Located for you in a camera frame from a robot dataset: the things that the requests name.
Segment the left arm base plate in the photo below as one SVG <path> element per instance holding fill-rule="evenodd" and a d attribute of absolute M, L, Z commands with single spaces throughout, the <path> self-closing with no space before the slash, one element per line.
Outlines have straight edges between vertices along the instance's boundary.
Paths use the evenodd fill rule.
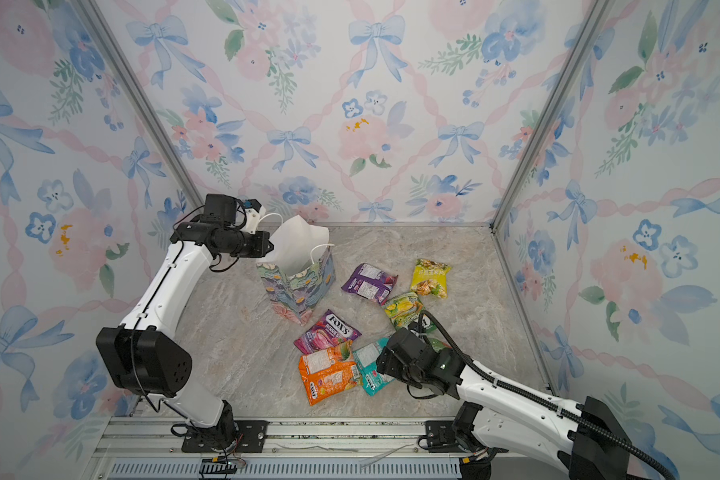
<path fill-rule="evenodd" d="M 191 427 L 183 433 L 182 453 L 261 453 L 269 423 L 265 420 L 233 420 L 211 428 Z"/>

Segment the floral paper gift bag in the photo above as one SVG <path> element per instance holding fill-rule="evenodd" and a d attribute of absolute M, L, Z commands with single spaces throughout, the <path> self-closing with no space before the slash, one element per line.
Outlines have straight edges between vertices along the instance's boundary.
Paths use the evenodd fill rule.
<path fill-rule="evenodd" d="M 275 314 L 305 326 L 336 279 L 329 229 L 293 216 L 270 241 L 274 249 L 256 262 L 257 273 Z"/>

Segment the green yellow Fox's candy packet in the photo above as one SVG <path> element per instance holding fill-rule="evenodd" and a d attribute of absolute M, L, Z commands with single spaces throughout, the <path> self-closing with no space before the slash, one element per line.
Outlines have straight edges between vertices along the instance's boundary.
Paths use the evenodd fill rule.
<path fill-rule="evenodd" d="M 412 323 L 419 323 L 424 332 L 433 332 L 435 327 L 427 319 L 419 321 L 425 310 L 424 304 L 415 292 L 406 292 L 390 297 L 383 305 L 383 311 L 395 330 L 408 328 Z"/>

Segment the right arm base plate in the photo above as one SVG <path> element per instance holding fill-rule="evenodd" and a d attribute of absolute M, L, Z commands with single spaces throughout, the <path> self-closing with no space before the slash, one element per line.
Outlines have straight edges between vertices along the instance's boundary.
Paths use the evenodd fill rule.
<path fill-rule="evenodd" d="M 429 453 L 468 453 L 476 446 L 472 424 L 457 420 L 428 420 L 420 447 Z"/>

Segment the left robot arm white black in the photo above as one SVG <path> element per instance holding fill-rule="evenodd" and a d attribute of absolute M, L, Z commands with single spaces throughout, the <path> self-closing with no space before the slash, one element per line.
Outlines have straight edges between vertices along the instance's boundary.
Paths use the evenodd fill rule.
<path fill-rule="evenodd" d="M 165 405 L 194 427 L 216 427 L 224 402 L 193 374 L 191 355 L 176 339 L 181 314 L 201 276 L 219 272 L 223 257 L 259 259 L 272 251 L 259 228 L 265 207 L 255 199 L 209 194 L 175 223 L 165 259 L 136 306 L 116 327 L 103 328 L 96 347 L 115 385 Z"/>

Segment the teal candy packet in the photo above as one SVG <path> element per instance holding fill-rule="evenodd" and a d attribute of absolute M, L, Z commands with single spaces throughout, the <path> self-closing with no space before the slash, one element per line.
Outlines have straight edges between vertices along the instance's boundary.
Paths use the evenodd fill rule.
<path fill-rule="evenodd" d="M 362 387 L 369 396 L 375 396 L 394 381 L 393 377 L 381 374 L 377 370 L 377 360 L 387 342 L 387 338 L 381 338 L 353 351 L 356 366 L 361 374 Z"/>

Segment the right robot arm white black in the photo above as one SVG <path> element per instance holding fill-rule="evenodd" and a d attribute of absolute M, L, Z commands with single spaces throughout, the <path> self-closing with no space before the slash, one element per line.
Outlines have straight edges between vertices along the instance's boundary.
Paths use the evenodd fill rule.
<path fill-rule="evenodd" d="M 452 428 L 462 449 L 501 449 L 543 462 L 571 479 L 624 479 L 631 441 L 609 407 L 530 389 L 457 349 L 435 351 L 401 329 L 377 359 L 380 373 L 461 403 Z"/>

